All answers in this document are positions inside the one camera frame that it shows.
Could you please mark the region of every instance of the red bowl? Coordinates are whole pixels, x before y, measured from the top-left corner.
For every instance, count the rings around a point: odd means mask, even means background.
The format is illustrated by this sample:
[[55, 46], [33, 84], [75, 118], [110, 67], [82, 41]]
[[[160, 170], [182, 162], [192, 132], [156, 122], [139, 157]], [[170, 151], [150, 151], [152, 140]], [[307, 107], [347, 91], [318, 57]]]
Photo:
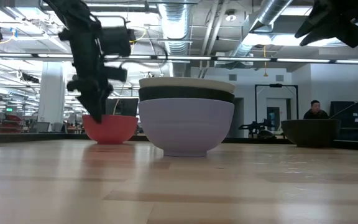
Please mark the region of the red bowl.
[[122, 144], [128, 141], [137, 127], [137, 118], [132, 116], [103, 115], [98, 124], [90, 115], [83, 115], [85, 132], [98, 144]]

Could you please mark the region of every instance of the person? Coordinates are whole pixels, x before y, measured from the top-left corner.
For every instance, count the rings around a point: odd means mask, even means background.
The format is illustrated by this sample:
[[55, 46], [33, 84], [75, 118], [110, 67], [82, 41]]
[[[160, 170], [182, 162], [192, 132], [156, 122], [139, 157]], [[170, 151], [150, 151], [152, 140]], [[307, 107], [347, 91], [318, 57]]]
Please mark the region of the person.
[[313, 100], [310, 103], [310, 110], [305, 113], [303, 119], [328, 119], [328, 114], [320, 109], [320, 102], [318, 100]]

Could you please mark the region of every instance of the beige bowl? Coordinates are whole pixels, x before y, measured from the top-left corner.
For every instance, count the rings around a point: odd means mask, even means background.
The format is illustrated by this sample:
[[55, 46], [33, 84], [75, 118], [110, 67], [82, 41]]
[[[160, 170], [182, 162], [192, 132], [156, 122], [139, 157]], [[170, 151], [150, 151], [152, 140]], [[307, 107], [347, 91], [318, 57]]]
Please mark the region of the beige bowl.
[[198, 88], [209, 88], [234, 93], [235, 85], [216, 80], [206, 80], [201, 78], [183, 78], [183, 77], [158, 77], [143, 78], [139, 80], [140, 87], [152, 86], [189, 86]]

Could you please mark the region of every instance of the black bowl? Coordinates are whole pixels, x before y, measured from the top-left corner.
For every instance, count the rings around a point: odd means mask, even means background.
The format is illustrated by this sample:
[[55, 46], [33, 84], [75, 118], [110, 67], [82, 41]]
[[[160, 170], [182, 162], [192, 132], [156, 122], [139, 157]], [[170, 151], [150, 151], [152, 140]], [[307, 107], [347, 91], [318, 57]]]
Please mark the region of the black bowl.
[[139, 100], [162, 98], [201, 98], [233, 103], [234, 95], [222, 90], [189, 86], [151, 86], [139, 89]]
[[285, 137], [298, 147], [329, 147], [341, 129], [336, 119], [288, 120], [281, 125]]

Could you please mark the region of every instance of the table surface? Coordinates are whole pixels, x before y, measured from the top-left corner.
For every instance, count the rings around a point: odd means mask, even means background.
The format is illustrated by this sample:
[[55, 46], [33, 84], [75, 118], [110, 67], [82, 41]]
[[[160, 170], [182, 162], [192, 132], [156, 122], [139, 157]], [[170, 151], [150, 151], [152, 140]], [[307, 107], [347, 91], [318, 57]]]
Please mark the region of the table surface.
[[149, 142], [0, 144], [0, 224], [358, 224], [358, 151]]

